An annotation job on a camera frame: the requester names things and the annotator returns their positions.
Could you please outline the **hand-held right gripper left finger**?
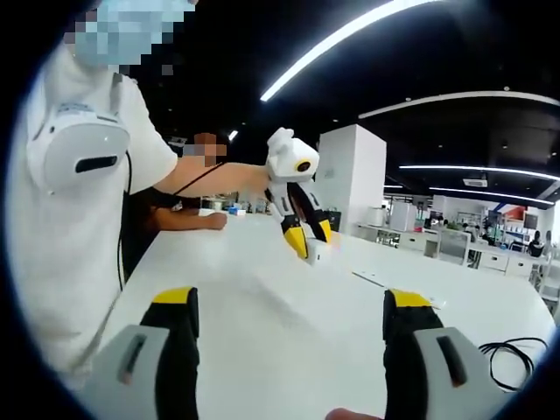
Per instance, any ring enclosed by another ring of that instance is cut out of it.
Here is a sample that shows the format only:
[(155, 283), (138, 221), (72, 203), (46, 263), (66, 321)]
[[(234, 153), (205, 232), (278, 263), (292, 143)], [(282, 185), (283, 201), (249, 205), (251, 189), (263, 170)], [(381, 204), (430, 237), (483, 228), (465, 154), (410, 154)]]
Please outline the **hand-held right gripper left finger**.
[(198, 290), (155, 296), (95, 357), (82, 403), (95, 419), (197, 419)]

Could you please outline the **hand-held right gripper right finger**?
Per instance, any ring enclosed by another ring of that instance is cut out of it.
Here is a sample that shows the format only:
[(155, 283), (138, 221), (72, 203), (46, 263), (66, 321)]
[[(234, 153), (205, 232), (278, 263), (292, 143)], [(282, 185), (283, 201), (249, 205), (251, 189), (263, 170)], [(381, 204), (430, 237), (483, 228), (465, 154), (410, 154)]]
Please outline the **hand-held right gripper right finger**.
[(480, 350), (421, 295), (385, 290), (382, 337), (386, 419), (492, 419), (507, 404)]

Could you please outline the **person's right hand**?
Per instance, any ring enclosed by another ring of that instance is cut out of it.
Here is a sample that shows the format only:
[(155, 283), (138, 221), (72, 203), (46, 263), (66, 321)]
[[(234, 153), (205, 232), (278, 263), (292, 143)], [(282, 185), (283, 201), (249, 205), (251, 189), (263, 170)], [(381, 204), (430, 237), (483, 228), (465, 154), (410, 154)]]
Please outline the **person's right hand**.
[(331, 410), (325, 420), (382, 420), (378, 416), (372, 416), (365, 413), (351, 411), (349, 409), (337, 408)]

